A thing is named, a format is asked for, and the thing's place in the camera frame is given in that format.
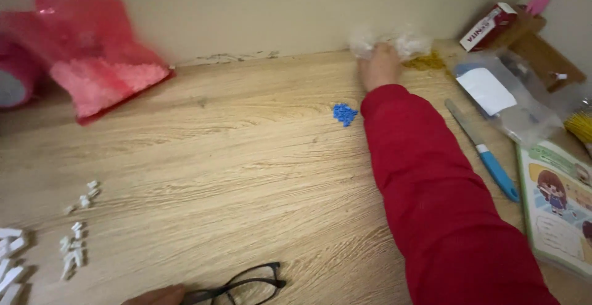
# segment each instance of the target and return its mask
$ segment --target wood grain surface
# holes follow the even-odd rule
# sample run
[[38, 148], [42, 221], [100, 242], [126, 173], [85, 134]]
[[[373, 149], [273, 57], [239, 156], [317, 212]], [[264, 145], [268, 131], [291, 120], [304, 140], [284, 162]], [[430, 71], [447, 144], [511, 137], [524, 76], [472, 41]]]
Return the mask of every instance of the wood grain surface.
[[[459, 50], [443, 45], [443, 54]], [[501, 217], [523, 230], [520, 206], [495, 186], [443, 101], [455, 101], [518, 180], [509, 139], [444, 72], [407, 70], [402, 82], [445, 117]], [[34, 266], [26, 301], [117, 305], [281, 261], [289, 284], [271, 304], [410, 304], [363, 118], [344, 128], [332, 117], [335, 103], [359, 109], [363, 98], [350, 54], [330, 52], [181, 68], [88, 127], [74, 123], [63, 92], [0, 113], [0, 225], [34, 236], [21, 255]], [[103, 190], [94, 206], [65, 216], [93, 179]], [[63, 282], [59, 240], [76, 221], [88, 224], [88, 266]], [[588, 285], [541, 268], [562, 304], [592, 303]]]

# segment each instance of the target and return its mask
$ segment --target red shirt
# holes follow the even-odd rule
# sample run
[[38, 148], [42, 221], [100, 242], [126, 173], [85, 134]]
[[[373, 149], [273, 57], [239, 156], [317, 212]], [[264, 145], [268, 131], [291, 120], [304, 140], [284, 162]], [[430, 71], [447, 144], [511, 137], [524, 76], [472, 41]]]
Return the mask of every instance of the red shirt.
[[376, 186], [415, 305], [559, 304], [440, 114], [400, 85], [361, 107]]

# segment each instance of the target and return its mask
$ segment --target hand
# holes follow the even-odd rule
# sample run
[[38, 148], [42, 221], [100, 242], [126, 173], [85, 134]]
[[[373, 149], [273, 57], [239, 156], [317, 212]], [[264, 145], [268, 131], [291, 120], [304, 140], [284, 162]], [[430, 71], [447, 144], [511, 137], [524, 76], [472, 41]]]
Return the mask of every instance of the hand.
[[379, 86], [398, 84], [401, 76], [401, 59], [393, 46], [378, 43], [372, 51], [372, 59], [358, 59], [358, 71], [366, 91]]
[[185, 295], [183, 284], [148, 291], [136, 298], [126, 300], [121, 305], [179, 305]]

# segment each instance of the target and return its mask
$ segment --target book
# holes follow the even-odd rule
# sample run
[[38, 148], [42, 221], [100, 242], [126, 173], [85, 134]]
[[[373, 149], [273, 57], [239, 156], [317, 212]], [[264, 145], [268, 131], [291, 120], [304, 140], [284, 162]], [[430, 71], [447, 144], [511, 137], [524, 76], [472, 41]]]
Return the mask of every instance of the book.
[[549, 141], [517, 149], [533, 253], [592, 282], [592, 167]]

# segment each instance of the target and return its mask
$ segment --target eyeglasses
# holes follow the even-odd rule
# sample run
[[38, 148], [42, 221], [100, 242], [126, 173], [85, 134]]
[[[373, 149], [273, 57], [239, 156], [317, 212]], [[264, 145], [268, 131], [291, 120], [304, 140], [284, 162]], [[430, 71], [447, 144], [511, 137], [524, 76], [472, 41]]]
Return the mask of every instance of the eyeglasses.
[[286, 286], [278, 268], [279, 262], [249, 268], [219, 288], [186, 293], [181, 305], [261, 305]]

